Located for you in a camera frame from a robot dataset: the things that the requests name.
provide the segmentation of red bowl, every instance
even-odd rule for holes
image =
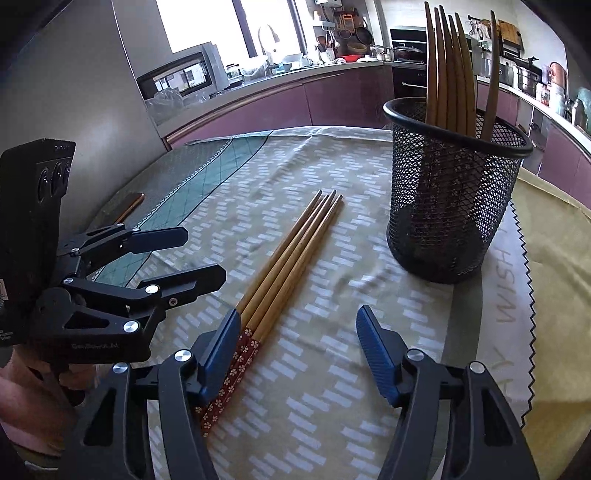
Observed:
[[[363,55],[343,55],[345,62],[347,63],[354,63],[359,59],[363,58]]]

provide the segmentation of wooden spatula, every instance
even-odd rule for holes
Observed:
[[[439,10],[435,9],[435,37],[437,39],[437,126],[447,128],[447,67],[445,45]]]
[[[443,27],[443,41],[445,45],[445,61],[447,69],[447,129],[457,130],[457,77],[456,66],[453,61],[452,37],[447,25],[445,10],[439,5],[441,13],[441,26]]]
[[[437,47],[435,44],[435,31],[429,2],[425,2],[427,15],[427,125],[437,124]]]
[[[462,51],[460,49],[460,40],[457,37],[456,26],[453,23],[453,17],[448,16],[449,30],[452,36],[453,44],[453,63],[456,69],[456,87],[457,87],[457,128],[460,135],[466,135],[466,78],[464,77],[464,62],[462,61]]]
[[[492,37],[492,62],[491,62],[491,83],[488,89],[488,100],[480,138],[487,142],[491,141],[492,131],[495,127],[496,106],[499,101],[499,33],[496,29],[495,13],[491,10],[491,37]]]
[[[460,15],[456,13],[457,33],[460,37],[460,47],[462,48],[462,63],[464,72],[464,83],[466,86],[466,135],[476,136],[476,93],[474,87],[474,73],[472,69],[472,60],[470,59],[470,50],[464,33],[464,27]]]

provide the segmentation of microwave oven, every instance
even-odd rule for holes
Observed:
[[[173,61],[137,78],[144,100],[157,92],[177,89],[181,96],[199,91],[205,98],[230,86],[217,47],[211,42],[175,54]]]

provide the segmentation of kitchen cabinet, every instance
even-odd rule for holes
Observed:
[[[550,125],[539,176],[571,194],[580,158],[581,151],[574,142],[558,127]]]
[[[392,69],[366,67],[304,84],[312,125],[382,128],[383,105],[394,97]]]
[[[478,92],[476,95],[476,107],[485,111],[486,101],[488,100],[488,85],[478,83]],[[519,111],[519,98],[515,95],[499,90],[499,101],[496,104],[496,115],[499,118],[509,122],[511,125],[517,123],[517,113]]]
[[[382,107],[394,98],[392,69],[382,65],[318,75],[277,89],[281,91],[259,92],[240,100],[240,105],[226,105],[196,119],[194,128],[189,124],[170,146],[309,125],[382,128],[388,123]]]
[[[311,125],[306,91],[302,85],[272,93],[198,127],[171,143],[177,148],[191,140],[227,137],[278,128]]]

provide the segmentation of blue gripper pad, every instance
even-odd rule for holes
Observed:
[[[240,314],[236,309],[229,311],[199,359],[197,379],[203,386],[200,394],[204,404],[211,402],[223,385],[240,330]]]
[[[357,336],[369,364],[371,373],[382,395],[392,406],[398,406],[399,392],[396,373],[408,350],[402,337],[396,332],[380,327],[369,306],[363,305],[357,312]]]

